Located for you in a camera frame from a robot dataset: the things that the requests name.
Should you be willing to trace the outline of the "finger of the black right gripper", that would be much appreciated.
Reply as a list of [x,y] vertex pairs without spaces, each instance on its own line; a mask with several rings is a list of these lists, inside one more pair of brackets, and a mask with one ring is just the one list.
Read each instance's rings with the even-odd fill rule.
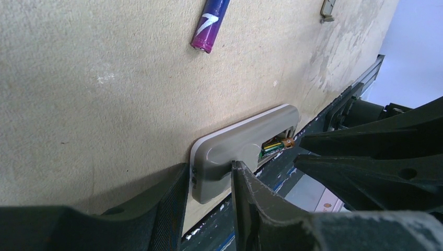
[[299,155],[295,167],[351,211],[442,212],[442,155],[407,159]]
[[300,146],[320,156],[407,159],[442,154],[442,98],[357,127],[306,135]]

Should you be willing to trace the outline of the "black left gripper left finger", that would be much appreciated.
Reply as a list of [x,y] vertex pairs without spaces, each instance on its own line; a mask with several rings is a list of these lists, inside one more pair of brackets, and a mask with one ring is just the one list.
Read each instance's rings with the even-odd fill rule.
[[1,207],[1,250],[179,250],[189,176],[187,163],[174,165],[161,182],[101,215]]

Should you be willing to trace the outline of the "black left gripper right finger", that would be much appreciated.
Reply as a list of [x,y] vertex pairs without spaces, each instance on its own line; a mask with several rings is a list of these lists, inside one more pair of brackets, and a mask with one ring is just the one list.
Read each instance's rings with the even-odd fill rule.
[[242,161],[231,164],[237,250],[442,250],[442,224],[417,211],[312,213]]

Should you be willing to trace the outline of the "black green gold AAA battery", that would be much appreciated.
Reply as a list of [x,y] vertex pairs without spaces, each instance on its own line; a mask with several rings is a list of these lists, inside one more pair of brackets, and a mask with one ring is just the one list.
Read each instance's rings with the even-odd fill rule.
[[275,137],[262,144],[260,157],[271,155],[285,149],[292,148],[295,142],[293,138],[278,138]]

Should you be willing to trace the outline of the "white universal AC remote control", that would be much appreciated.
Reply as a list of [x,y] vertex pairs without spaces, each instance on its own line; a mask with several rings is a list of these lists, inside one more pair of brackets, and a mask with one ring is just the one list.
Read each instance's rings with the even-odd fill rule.
[[231,162],[257,168],[262,145],[281,136],[293,138],[298,109],[283,104],[198,139],[190,151],[192,197],[206,204],[230,187]]

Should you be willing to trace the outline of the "grey battery compartment cover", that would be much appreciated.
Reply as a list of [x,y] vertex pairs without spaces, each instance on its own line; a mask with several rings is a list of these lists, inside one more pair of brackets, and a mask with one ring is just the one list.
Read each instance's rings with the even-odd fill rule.
[[321,10],[320,10],[320,15],[321,15],[321,19],[320,22],[321,23],[325,23],[325,22],[333,22],[334,21],[334,17],[332,16],[332,10],[334,8],[336,0],[324,0]]

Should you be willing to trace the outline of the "blue purple AAA battery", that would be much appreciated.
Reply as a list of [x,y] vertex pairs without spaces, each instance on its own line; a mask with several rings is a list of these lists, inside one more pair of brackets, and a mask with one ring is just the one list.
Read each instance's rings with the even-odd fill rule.
[[191,47],[211,53],[230,0],[207,0],[197,24]]

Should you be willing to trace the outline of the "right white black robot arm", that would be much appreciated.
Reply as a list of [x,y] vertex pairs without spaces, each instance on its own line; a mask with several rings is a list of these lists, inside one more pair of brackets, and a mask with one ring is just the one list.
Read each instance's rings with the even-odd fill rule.
[[442,214],[442,99],[418,108],[349,94],[304,136],[295,166],[359,211]]

